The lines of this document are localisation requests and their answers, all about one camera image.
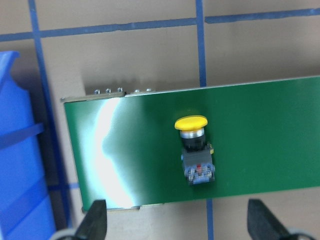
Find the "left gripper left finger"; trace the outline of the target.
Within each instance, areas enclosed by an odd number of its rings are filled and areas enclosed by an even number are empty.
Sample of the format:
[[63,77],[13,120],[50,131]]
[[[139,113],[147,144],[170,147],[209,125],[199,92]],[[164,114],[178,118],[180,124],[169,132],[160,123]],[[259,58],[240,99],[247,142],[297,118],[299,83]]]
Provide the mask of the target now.
[[107,235],[107,204],[95,200],[75,232],[77,240],[104,240]]

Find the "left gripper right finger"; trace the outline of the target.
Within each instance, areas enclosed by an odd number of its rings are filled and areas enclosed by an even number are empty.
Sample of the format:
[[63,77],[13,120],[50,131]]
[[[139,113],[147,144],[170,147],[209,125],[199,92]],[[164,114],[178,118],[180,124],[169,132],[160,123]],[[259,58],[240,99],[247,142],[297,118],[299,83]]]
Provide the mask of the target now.
[[248,200],[247,231],[252,240],[283,240],[290,236],[269,208],[255,198]]

